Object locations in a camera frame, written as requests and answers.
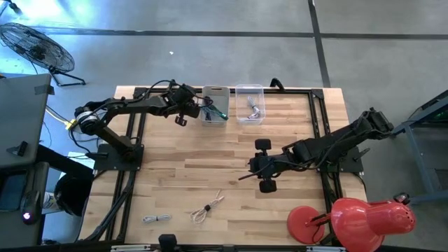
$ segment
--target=wooden table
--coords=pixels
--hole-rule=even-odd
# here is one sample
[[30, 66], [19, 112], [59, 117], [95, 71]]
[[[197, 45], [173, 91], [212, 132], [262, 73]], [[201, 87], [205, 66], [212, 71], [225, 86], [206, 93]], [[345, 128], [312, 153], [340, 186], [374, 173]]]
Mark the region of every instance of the wooden table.
[[[118, 86], [115, 97], [132, 97], [134, 88]], [[323, 91], [331, 130], [347, 125], [341, 89]], [[230, 99], [230, 119], [224, 128], [203, 127], [200, 119], [193, 118], [186, 118], [187, 126], [181, 127], [174, 123], [174, 116], [147, 116], [145, 154], [136, 177], [126, 243], [158, 244], [159, 235], [175, 234], [180, 244], [298, 245], [286, 229], [289, 211], [311, 206], [325, 212], [321, 179], [315, 171], [286, 171], [276, 179], [278, 190], [269, 194], [258, 190], [254, 177], [237, 180], [248, 174], [256, 139], [271, 139], [269, 153], [277, 154], [286, 144], [313, 137], [307, 96], [266, 94], [266, 118], [259, 126], [238, 125], [233, 94]], [[115, 117], [109, 127], [125, 135], [128, 117]], [[116, 176], [117, 172], [108, 171], [93, 183], [80, 239], [90, 235], [110, 209]], [[341, 174], [340, 180], [345, 197], [366, 200], [358, 178]], [[201, 225], [193, 224], [190, 212], [208, 204], [219, 189], [225, 199]], [[170, 214], [172, 219], [141, 221], [146, 215], [161, 214]], [[114, 237], [121, 212], [117, 220]]]

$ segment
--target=fan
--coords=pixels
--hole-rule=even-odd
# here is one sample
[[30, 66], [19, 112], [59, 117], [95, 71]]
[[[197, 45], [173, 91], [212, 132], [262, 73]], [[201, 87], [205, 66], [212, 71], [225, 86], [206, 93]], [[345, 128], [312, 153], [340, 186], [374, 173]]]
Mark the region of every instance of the fan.
[[[41, 32], [23, 24], [10, 22], [0, 25], [0, 39], [32, 64], [48, 69], [58, 86], [85, 85], [82, 78], [67, 74], [75, 69], [75, 62], [70, 53]], [[62, 74], [81, 82], [61, 84], [55, 74]]]

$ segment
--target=black stand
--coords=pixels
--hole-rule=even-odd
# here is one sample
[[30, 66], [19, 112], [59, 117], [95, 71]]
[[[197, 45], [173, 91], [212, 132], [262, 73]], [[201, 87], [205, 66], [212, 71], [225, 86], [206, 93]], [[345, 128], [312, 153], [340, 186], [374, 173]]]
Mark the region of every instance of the black stand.
[[[72, 75], [67, 74], [67, 73], [62, 73], [61, 71], [57, 70], [57, 69], [56, 69], [55, 67], [53, 67], [53, 66], [50, 67], [50, 68], [48, 69], [48, 71], [50, 72], [50, 74], [51, 74], [51, 76], [53, 77], [53, 79], [55, 79], [56, 84], [57, 84], [58, 87], [66, 87], [66, 86], [71, 86], [71, 85], [85, 85], [85, 81], [84, 81], [84, 79], [82, 79], [82, 78], [78, 78], [78, 77], [76, 77], [76, 76], [72, 76]], [[62, 74], [63, 76], [68, 76], [68, 77], [70, 77], [70, 78], [74, 78], [74, 79], [76, 79], [76, 80], [78, 80], [78, 81], [81, 81], [81, 82], [79, 82], [79, 83], [61, 84], [61, 83], [56, 79], [55, 74]]]
[[279, 91], [280, 92], [284, 92], [285, 91], [285, 87], [283, 86], [283, 84], [281, 84], [281, 82], [280, 82], [280, 80], [278, 78], [273, 78], [271, 80], [271, 84], [269, 86], [271, 88], [279, 87]]

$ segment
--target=clear plastic container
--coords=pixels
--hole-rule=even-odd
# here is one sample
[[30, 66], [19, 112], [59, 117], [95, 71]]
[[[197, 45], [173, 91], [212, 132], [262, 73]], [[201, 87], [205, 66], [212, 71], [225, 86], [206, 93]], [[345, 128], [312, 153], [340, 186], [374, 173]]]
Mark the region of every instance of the clear plastic container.
[[[208, 96], [213, 100], [213, 105], [222, 113], [229, 115], [230, 89], [228, 87], [205, 86], [202, 88], [202, 96]], [[202, 126], [225, 127], [227, 121], [217, 115], [211, 115], [211, 120], [205, 120], [206, 115], [201, 109]]]
[[235, 100], [237, 103], [238, 123], [244, 125], [259, 125], [265, 119], [265, 94], [262, 85], [237, 85], [235, 87]]

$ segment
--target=gray floor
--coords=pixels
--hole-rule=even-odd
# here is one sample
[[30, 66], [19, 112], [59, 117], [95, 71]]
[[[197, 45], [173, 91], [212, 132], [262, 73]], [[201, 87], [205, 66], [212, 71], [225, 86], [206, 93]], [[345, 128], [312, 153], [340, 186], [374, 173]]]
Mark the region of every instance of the gray floor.
[[[169, 1], [15, 1], [30, 18], [17, 19], [8, 8], [0, 24], [125, 30], [312, 32], [306, 0]], [[448, 2], [438, 0], [315, 0], [322, 32], [355, 34], [448, 34]], [[30, 10], [40, 7], [40, 11]], [[193, 85], [268, 85], [272, 77], [288, 87], [322, 87], [313, 38], [236, 38], [163, 36], [50, 35], [75, 58], [72, 74], [85, 87], [56, 87], [49, 100], [67, 118], [88, 101], [110, 97], [116, 85], [147, 85], [163, 78]], [[323, 39], [331, 86], [342, 88], [351, 120], [373, 106], [395, 125], [447, 89], [448, 41]], [[33, 74], [32, 66], [0, 48], [0, 72]], [[67, 131], [45, 118], [52, 148], [81, 151]], [[48, 140], [46, 132], [43, 139]], [[405, 191], [424, 193], [404, 136], [366, 141], [363, 157], [369, 200]], [[59, 174], [52, 171], [48, 189]], [[448, 250], [448, 204], [413, 206], [415, 231], [389, 236], [385, 244]], [[47, 216], [44, 237], [72, 242], [79, 219]]]

